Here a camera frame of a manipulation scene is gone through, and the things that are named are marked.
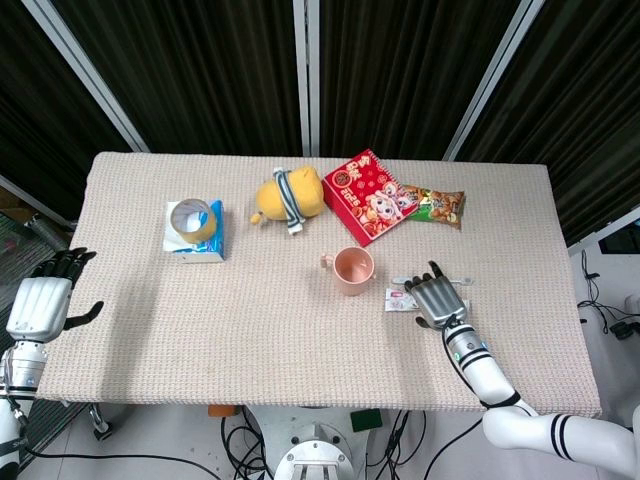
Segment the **floor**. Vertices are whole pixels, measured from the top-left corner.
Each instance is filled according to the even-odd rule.
[[[599,272],[598,280],[603,303],[622,307],[624,298],[640,290],[640,256],[601,255],[597,246],[587,249],[589,270]],[[576,297],[586,298],[586,287],[580,270],[580,256],[572,258]],[[632,409],[640,403],[640,335],[617,341],[613,335],[603,335],[599,319],[592,312],[582,311],[587,319],[584,333],[591,362],[600,389],[605,416],[618,423],[629,425]],[[88,415],[80,415],[49,446],[47,453],[146,453],[182,457],[202,463],[223,479],[233,478],[220,441],[220,421],[207,416],[203,406],[103,406],[105,415],[117,426],[114,436],[98,443],[93,438]],[[369,459],[381,457],[388,437],[389,416],[384,412],[385,427],[372,433],[369,442]],[[401,478],[419,479],[435,452],[451,438],[471,425],[479,414],[428,415],[427,436],[419,454],[398,474]],[[242,421],[233,419],[231,424]],[[416,444],[422,429],[422,417],[413,413],[403,438],[403,451],[410,451]],[[242,438],[231,445],[238,455],[247,451]],[[374,479],[378,470],[371,468],[369,478]],[[505,451],[491,446],[476,429],[445,453],[431,473],[430,478],[462,478],[473,475],[479,479],[518,478],[549,480],[614,480],[608,472],[593,467],[565,462],[557,457],[529,452]],[[211,478],[189,465],[158,460],[116,459],[37,459],[21,474],[21,480],[163,480],[181,478],[200,480]]]

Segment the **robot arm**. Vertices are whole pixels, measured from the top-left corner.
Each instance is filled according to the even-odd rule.
[[[38,265],[31,278],[20,284],[7,322],[16,340],[0,360],[0,478],[18,475],[19,450],[27,442],[24,430],[47,362],[44,344],[62,330],[84,325],[102,309],[96,303],[89,313],[66,318],[69,299],[84,265],[95,256],[86,248],[58,252]]]
[[[636,438],[627,429],[601,420],[570,415],[538,416],[518,392],[480,339],[466,323],[464,303],[435,264],[405,283],[424,318],[418,325],[440,330],[443,343],[469,388],[489,410],[483,417],[485,436],[500,448],[528,448],[560,458],[600,466],[640,480],[640,407],[634,414]]]

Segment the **beige knit tablecloth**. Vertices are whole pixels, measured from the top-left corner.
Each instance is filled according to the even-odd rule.
[[[290,236],[249,224],[273,168],[303,163],[324,176],[344,159],[102,153],[88,178],[74,246],[98,256],[71,315],[105,302],[90,325],[64,332],[38,394],[128,403],[232,403],[472,410],[480,405],[445,358],[440,335],[414,315],[385,313],[394,276],[436,260],[471,301],[470,321],[523,398],[540,412],[595,415],[567,249],[543,166],[383,161],[398,181],[465,190],[462,231],[405,221],[368,250],[377,280],[343,297],[320,268],[353,245],[329,210]],[[162,251],[165,202],[220,198],[224,264],[180,264]]]

